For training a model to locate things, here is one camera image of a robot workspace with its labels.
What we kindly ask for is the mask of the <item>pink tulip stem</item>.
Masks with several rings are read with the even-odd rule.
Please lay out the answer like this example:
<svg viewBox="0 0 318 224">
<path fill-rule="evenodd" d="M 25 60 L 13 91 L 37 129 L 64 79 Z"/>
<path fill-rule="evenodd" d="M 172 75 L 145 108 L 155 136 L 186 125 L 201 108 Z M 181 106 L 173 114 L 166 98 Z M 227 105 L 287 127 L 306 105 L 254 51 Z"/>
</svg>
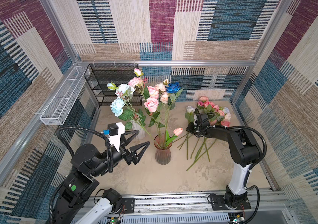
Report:
<svg viewBox="0 0 318 224">
<path fill-rule="evenodd" d="M 177 128 L 173 131 L 173 135 L 170 136 L 169 132 L 166 130 L 165 133 L 165 147 L 168 147 L 179 135 L 183 132 L 183 128 Z"/>
</svg>

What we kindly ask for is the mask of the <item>pink ribbed glass vase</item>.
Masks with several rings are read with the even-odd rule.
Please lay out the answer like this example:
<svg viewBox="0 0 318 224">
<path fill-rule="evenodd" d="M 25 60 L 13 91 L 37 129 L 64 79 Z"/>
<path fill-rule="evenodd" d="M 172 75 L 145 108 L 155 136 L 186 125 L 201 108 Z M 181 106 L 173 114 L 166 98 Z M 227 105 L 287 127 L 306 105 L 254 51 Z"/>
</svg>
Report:
<svg viewBox="0 0 318 224">
<path fill-rule="evenodd" d="M 162 144 L 165 144 L 165 134 L 157 135 L 154 139 L 154 146 L 156 147 L 155 160 L 160 165 L 166 165 L 171 161 L 171 146 L 172 142 L 166 147 L 161 148 Z"/>
</svg>

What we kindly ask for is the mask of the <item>white blue rose spray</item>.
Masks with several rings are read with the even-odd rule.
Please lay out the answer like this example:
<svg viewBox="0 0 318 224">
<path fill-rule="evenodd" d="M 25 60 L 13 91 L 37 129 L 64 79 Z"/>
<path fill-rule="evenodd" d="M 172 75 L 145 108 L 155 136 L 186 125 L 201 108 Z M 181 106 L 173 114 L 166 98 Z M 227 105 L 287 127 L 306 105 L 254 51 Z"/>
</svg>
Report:
<svg viewBox="0 0 318 224">
<path fill-rule="evenodd" d="M 113 82 L 108 83 L 107 88 L 116 96 L 116 99 L 110 104 L 110 110 L 117 118 L 124 121 L 125 130 L 132 130 L 131 122 L 135 121 L 145 131 L 147 116 L 142 109 L 135 108 L 132 102 L 135 88 L 128 84 L 117 86 Z"/>
</svg>

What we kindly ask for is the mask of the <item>pink rose stem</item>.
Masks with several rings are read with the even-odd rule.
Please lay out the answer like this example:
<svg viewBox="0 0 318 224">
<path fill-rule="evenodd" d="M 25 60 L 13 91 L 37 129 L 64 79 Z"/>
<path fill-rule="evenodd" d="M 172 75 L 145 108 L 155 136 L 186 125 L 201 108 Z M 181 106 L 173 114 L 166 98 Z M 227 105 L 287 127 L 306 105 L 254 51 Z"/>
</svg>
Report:
<svg viewBox="0 0 318 224">
<path fill-rule="evenodd" d="M 161 129 L 165 127 L 164 123 L 161 122 L 160 118 L 160 111 L 158 110 L 160 103 L 155 98 L 148 98 L 145 101 L 145 109 L 148 112 L 149 124 L 148 127 L 145 127 L 145 132 L 154 140 L 155 144 L 160 149 L 164 149 L 165 147 L 165 137 L 163 136 L 163 133 L 161 132 Z M 155 140 L 153 135 L 150 131 L 148 131 L 148 128 L 156 126 L 158 131 L 158 139 Z"/>
</svg>

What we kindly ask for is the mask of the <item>cream white rose stem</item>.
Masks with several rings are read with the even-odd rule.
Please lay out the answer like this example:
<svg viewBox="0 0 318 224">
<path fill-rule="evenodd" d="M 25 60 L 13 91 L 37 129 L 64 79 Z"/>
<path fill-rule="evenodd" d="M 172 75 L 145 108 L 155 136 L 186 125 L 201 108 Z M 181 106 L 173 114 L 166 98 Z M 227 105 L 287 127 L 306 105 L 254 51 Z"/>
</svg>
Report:
<svg viewBox="0 0 318 224">
<path fill-rule="evenodd" d="M 165 125 L 165 138 L 164 138 L 164 143 L 163 143 L 163 148 L 167 148 L 167 140 L 169 139 L 169 133 L 168 133 L 168 119 L 169 119 L 169 95 L 167 92 L 163 93 L 161 95 L 161 102 L 163 103 L 164 106 L 164 112 L 165 112 L 165 120 L 164 120 L 164 125 Z"/>
</svg>

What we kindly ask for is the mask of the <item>blue rose stem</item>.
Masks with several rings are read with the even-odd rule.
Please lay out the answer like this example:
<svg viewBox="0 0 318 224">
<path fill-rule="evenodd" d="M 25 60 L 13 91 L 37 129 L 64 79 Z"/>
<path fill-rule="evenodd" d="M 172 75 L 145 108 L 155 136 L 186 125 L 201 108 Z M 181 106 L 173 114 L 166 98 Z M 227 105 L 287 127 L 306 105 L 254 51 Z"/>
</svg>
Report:
<svg viewBox="0 0 318 224">
<path fill-rule="evenodd" d="M 182 89 L 179 85 L 178 82 L 176 83 L 169 83 L 166 87 L 166 92 L 168 94 L 168 103 L 166 107 L 166 112 L 165 112 L 165 147 L 169 146 L 172 141 L 173 137 L 170 137 L 169 131 L 168 131 L 168 122 L 169 122 L 169 117 L 170 117 L 170 111 L 175 108 L 175 103 L 179 96 L 182 93 Z"/>
</svg>

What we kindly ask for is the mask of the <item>white ribbed ceramic vase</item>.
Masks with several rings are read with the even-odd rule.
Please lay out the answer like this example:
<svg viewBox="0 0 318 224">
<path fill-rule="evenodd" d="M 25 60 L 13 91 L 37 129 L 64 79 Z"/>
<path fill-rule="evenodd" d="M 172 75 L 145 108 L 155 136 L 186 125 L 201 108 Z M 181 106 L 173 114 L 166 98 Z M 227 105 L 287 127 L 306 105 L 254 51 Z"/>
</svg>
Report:
<svg viewBox="0 0 318 224">
<path fill-rule="evenodd" d="M 146 132 L 144 131 L 144 129 L 138 125 L 135 121 L 132 121 L 132 130 L 137 130 L 139 131 L 138 135 L 135 137 L 137 140 L 142 140 L 145 138 L 146 136 Z"/>
</svg>

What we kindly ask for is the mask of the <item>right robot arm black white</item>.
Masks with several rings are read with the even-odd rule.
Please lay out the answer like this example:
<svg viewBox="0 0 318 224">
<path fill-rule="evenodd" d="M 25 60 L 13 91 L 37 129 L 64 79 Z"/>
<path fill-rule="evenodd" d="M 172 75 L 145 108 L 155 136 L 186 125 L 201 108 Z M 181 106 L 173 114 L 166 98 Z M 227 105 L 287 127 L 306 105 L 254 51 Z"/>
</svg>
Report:
<svg viewBox="0 0 318 224">
<path fill-rule="evenodd" d="M 263 135 L 247 126 L 210 125 L 213 113 L 193 115 L 187 131 L 198 138 L 205 137 L 228 143 L 234 169 L 230 183 L 226 186 L 223 203 L 229 210 L 236 209 L 247 200 L 247 183 L 253 168 L 267 153 Z"/>
</svg>

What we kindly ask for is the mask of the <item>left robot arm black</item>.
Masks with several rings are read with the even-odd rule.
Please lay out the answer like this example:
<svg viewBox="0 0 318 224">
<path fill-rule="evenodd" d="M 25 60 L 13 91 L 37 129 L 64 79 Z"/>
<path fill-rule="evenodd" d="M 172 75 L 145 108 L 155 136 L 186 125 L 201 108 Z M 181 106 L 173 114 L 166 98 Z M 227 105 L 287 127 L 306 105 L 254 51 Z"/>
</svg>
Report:
<svg viewBox="0 0 318 224">
<path fill-rule="evenodd" d="M 91 143 L 84 144 L 74 151 L 61 134 L 68 129 L 92 133 L 102 138 L 105 151 L 99 152 Z M 50 198 L 47 223 L 71 223 L 98 187 L 96 177 L 112 173 L 114 167 L 122 160 L 128 165 L 138 164 L 150 146 L 150 142 L 147 141 L 126 149 L 138 134 L 138 130 L 126 131 L 124 124 L 120 122 L 108 124 L 103 132 L 75 126 L 58 128 L 56 135 L 71 155 L 72 168 Z"/>
</svg>

